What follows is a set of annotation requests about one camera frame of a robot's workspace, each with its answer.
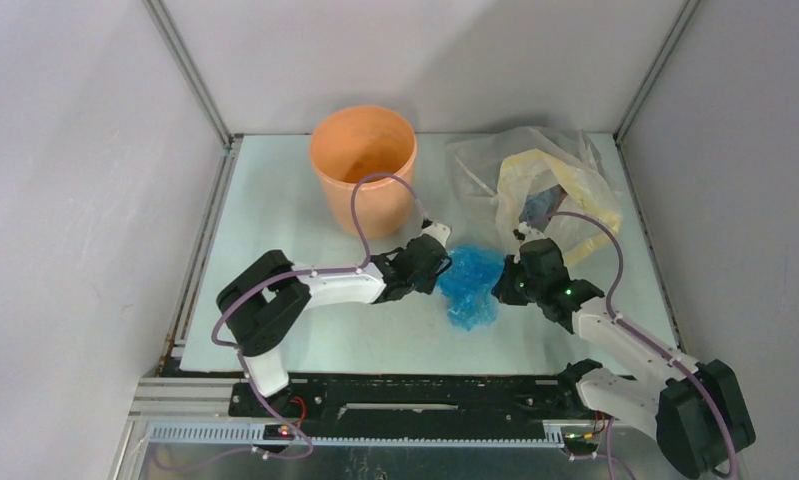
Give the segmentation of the blue plastic trash bag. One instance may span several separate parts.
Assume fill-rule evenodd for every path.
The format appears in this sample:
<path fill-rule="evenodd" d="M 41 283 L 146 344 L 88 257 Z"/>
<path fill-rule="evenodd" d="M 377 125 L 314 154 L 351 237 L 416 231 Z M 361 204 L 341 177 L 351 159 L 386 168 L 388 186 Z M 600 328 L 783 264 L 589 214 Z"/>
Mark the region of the blue plastic trash bag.
<path fill-rule="evenodd" d="M 464 331 L 492 325 L 499 314 L 492 289 L 501 276 L 504 256 L 473 244 L 459 245 L 449 256 L 452 264 L 437 281 L 449 322 Z"/>

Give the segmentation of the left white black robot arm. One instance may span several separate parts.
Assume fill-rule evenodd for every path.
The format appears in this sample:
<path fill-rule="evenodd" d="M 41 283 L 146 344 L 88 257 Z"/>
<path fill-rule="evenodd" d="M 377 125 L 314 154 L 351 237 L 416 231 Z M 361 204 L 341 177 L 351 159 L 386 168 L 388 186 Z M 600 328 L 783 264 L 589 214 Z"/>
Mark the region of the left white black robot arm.
<path fill-rule="evenodd" d="M 362 267 L 298 268 L 282 251 L 270 250 L 217 295 L 221 318 L 211 339 L 243 359 L 243 370 L 255 383 L 253 404 L 267 416 L 279 416 L 291 403 L 280 345 L 305 311 L 430 294 L 451 265 L 443 242 L 429 234 L 369 256 Z"/>

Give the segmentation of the translucent yellowish plastic bag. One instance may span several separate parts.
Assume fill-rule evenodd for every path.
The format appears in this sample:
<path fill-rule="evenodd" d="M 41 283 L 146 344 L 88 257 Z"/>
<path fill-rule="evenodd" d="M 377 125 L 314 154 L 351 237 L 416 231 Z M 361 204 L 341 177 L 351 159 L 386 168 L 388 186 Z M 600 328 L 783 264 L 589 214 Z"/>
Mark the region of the translucent yellowish plastic bag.
<path fill-rule="evenodd" d="M 451 180 L 468 239 L 503 253 L 517 248 L 522 223 L 556 242 L 567 266 L 609 244 L 590 224 L 619 233 L 623 212 L 601 155 L 582 130 L 516 127 L 447 147 Z"/>

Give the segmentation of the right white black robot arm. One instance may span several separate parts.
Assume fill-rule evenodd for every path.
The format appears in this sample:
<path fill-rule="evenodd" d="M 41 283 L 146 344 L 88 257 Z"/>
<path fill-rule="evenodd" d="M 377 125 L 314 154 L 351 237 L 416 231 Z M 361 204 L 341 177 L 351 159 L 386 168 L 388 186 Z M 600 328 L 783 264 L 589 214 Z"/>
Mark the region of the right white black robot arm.
<path fill-rule="evenodd" d="M 594 410 L 621 420 L 654 440 L 689 479 L 722 464 L 735 472 L 738 453 L 756 442 L 757 433 L 733 369 L 720 360 L 698 361 L 614 312 L 602 290 L 569 275 L 553 240 L 518 239 L 493 297 L 504 305 L 539 307 L 547 320 L 600 347 L 629 372 L 623 378 L 591 359 L 568 365 L 558 376 L 560 411 L 581 418 Z"/>

